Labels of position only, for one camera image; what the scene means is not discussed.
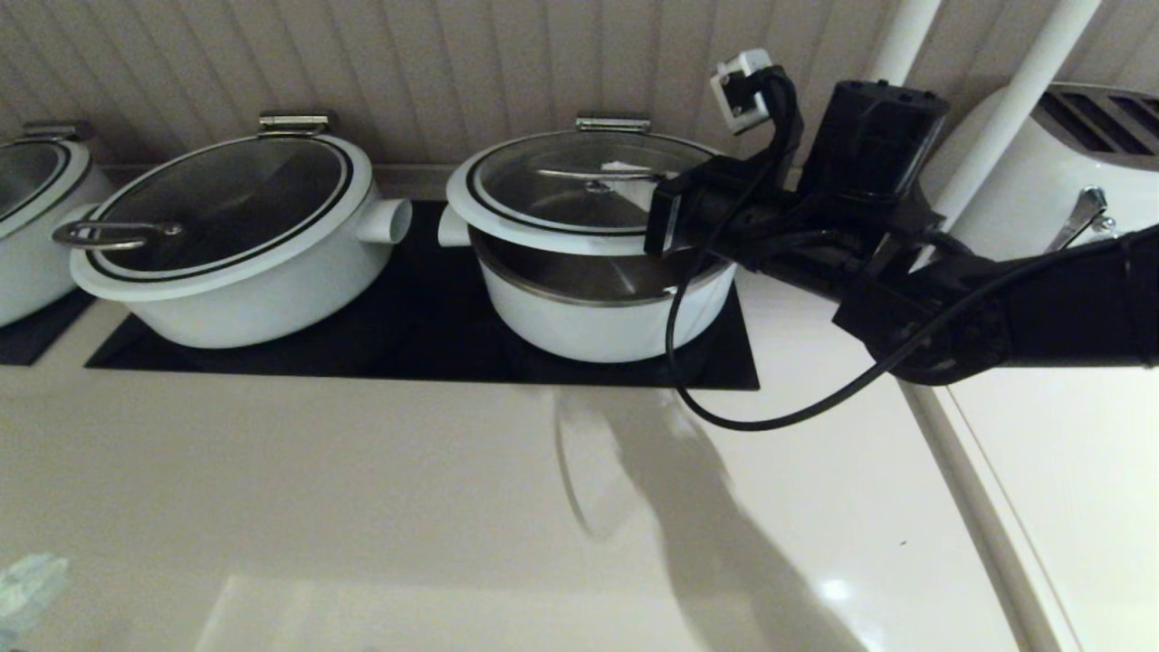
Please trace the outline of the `black glass cooktop panel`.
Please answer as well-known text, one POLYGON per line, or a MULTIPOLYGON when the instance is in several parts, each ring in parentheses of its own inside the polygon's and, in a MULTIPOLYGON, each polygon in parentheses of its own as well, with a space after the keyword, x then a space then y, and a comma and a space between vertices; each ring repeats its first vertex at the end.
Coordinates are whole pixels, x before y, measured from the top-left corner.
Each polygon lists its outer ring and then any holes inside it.
POLYGON ((580 362, 517 337, 498 317, 476 257, 437 242, 442 202, 417 215, 388 268, 342 310, 261 345, 196 350, 127 317, 87 360, 92 369, 282 378, 400 379, 559 387, 666 388, 663 358, 580 362))
POLYGON ((53 346, 94 302, 94 296, 74 290, 46 308, 0 327, 0 367, 30 367, 53 346))

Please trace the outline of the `white toaster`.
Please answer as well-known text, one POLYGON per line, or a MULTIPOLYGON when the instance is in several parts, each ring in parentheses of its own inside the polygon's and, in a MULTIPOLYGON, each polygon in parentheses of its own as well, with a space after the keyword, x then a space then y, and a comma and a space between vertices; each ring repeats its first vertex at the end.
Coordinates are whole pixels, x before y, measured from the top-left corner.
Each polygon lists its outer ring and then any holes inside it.
POLYGON ((1056 82, 948 230, 1009 261, 1156 225, 1159 95, 1056 82))

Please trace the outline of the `white round pole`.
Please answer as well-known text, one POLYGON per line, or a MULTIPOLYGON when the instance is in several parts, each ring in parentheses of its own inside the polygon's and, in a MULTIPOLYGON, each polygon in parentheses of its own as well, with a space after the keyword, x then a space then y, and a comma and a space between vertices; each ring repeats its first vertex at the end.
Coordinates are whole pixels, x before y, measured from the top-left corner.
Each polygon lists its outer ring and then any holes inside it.
POLYGON ((974 107, 952 129, 923 173, 923 189, 936 213, 933 234, 983 256, 984 247, 965 235, 965 212, 1009 151, 1032 109, 1096 16, 1102 0, 1057 0, 1018 69, 1003 88, 974 107))
POLYGON ((905 86, 943 0, 896 0, 865 78, 905 86))

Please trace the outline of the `glass lid white rim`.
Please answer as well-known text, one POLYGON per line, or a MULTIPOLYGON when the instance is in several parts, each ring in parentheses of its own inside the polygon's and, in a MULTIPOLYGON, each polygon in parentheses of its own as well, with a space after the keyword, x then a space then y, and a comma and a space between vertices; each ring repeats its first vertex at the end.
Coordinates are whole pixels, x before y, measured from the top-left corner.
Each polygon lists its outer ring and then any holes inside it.
POLYGON ((0 146, 0 241, 83 195, 95 170, 90 149, 79 142, 20 139, 0 146))
POLYGON ((449 177, 445 195, 484 234, 553 252, 643 252, 653 189, 663 180, 620 180, 603 164, 624 161, 669 178, 716 149, 671 135, 568 129, 480 151, 449 177))
POLYGON ((140 175, 53 241, 75 283, 121 302, 170 300, 271 271, 333 235, 350 239, 381 198, 369 156, 331 135, 249 135, 140 175))

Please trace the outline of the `white pot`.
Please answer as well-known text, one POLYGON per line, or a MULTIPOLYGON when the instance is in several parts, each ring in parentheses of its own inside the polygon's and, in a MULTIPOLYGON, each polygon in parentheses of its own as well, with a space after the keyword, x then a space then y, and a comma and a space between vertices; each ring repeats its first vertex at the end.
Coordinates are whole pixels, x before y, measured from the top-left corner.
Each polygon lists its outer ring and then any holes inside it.
POLYGON ((75 208, 104 202, 112 183, 92 166, 61 198, 0 239, 0 329, 12 325, 75 288, 70 272, 70 247, 57 244, 53 232, 70 222, 75 208))
POLYGON ((468 246, 498 317, 517 337, 582 362, 635 362, 666 352, 666 321, 697 254, 553 252, 484 234, 446 204, 437 239, 468 246))
POLYGON ((382 274, 413 214, 409 199, 373 191, 331 234, 313 244, 296 239, 284 261, 248 261, 220 280, 116 281, 79 251, 71 252, 70 268, 80 288, 121 302, 165 340, 201 350, 243 347, 301 331, 350 305, 382 274))

